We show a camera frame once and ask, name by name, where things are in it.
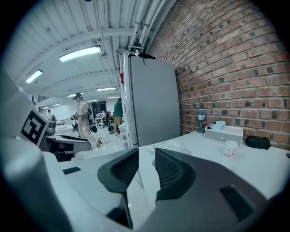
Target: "pants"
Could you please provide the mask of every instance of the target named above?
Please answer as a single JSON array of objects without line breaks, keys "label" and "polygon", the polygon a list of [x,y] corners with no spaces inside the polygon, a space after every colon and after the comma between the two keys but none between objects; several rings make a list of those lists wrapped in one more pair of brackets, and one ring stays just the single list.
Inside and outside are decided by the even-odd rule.
[{"label": "pants", "polygon": [[122,117],[121,116],[115,116],[114,117],[114,132],[115,133],[117,133],[117,128],[121,124],[122,124]]},{"label": "pants", "polygon": [[88,120],[82,121],[82,119],[78,118],[77,127],[82,139],[88,140],[91,146],[92,143],[97,143],[97,139],[90,134],[90,126]]}]

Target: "person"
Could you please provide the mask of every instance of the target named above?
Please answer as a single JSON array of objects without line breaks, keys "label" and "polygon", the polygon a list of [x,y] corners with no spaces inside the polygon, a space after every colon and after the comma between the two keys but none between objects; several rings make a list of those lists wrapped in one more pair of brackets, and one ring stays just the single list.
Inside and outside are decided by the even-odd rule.
[{"label": "person", "polygon": [[83,100],[82,94],[77,93],[75,96],[76,101],[78,102],[77,105],[77,126],[78,131],[80,133],[80,137],[82,139],[86,139],[90,142],[92,149],[92,143],[95,143],[97,145],[97,139],[91,135],[90,133],[90,124],[89,124],[89,118],[87,113],[87,103]]},{"label": "person", "polygon": [[114,131],[115,135],[118,135],[117,128],[122,124],[123,108],[122,108],[122,99],[119,98],[116,104],[114,105]]},{"label": "person", "polygon": [[50,110],[47,111],[47,118],[48,118],[48,121],[53,120],[53,113]]}]

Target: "ceiling pipe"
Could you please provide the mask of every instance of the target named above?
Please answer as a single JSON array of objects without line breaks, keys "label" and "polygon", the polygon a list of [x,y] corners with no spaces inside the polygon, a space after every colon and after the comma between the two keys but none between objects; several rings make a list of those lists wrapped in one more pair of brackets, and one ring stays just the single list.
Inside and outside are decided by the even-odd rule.
[{"label": "ceiling pipe", "polygon": [[145,36],[145,41],[144,41],[143,44],[142,44],[142,51],[143,51],[143,49],[144,49],[144,46],[145,46],[146,40],[148,39],[148,35],[149,35],[150,30],[151,30],[151,27],[152,27],[152,25],[154,24],[154,21],[156,20],[156,18],[157,18],[157,16],[158,16],[159,12],[161,11],[161,9],[162,9],[162,7],[164,6],[164,4],[165,4],[166,1],[167,1],[167,0],[163,0],[163,1],[160,3],[159,7],[157,8],[157,10],[156,10],[156,12],[155,12],[155,14],[154,14],[154,17],[153,17],[153,19],[152,19],[152,21],[151,21],[151,23],[150,23],[150,26],[149,26],[149,28],[148,28],[148,30],[147,30],[147,33],[146,33],[146,36]]},{"label": "ceiling pipe", "polygon": [[144,39],[145,39],[145,35],[146,35],[146,32],[150,26],[150,23],[152,21],[152,18],[154,16],[154,13],[158,7],[158,4],[159,4],[160,0],[154,0],[154,2],[152,3],[152,6],[150,8],[150,11],[147,15],[147,18],[146,18],[146,21],[145,21],[145,24],[144,24],[144,28],[143,28],[143,31],[142,31],[142,34],[141,34],[141,37],[139,39],[139,43],[142,44],[144,42]]},{"label": "ceiling pipe", "polygon": [[135,41],[136,41],[137,33],[138,33],[138,30],[139,30],[140,24],[141,24],[141,19],[142,19],[142,16],[143,16],[143,13],[145,11],[147,3],[148,3],[147,0],[141,0],[141,2],[140,2],[140,5],[139,5],[138,11],[137,11],[137,15],[136,15],[134,32],[133,32],[133,36],[132,36],[131,41],[130,41],[129,48],[131,46],[133,46]]}]

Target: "brick wall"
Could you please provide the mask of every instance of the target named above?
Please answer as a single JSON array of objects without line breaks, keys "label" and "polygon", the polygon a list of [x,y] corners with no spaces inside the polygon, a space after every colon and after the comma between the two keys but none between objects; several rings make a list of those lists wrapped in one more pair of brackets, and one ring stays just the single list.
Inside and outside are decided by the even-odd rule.
[{"label": "brick wall", "polygon": [[149,52],[175,67],[182,135],[206,123],[243,126],[290,149],[290,57],[275,27],[247,0],[178,0]]}]

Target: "man in green shirt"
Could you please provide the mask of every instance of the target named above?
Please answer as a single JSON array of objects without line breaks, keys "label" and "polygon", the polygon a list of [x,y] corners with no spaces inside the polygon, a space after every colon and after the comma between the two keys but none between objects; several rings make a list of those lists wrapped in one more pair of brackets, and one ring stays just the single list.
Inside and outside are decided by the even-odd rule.
[{"label": "man in green shirt", "polygon": [[116,104],[114,105],[114,114],[113,114],[115,135],[118,135],[117,128],[119,125],[122,124],[122,116],[123,116],[122,100],[121,98],[119,98]]}]

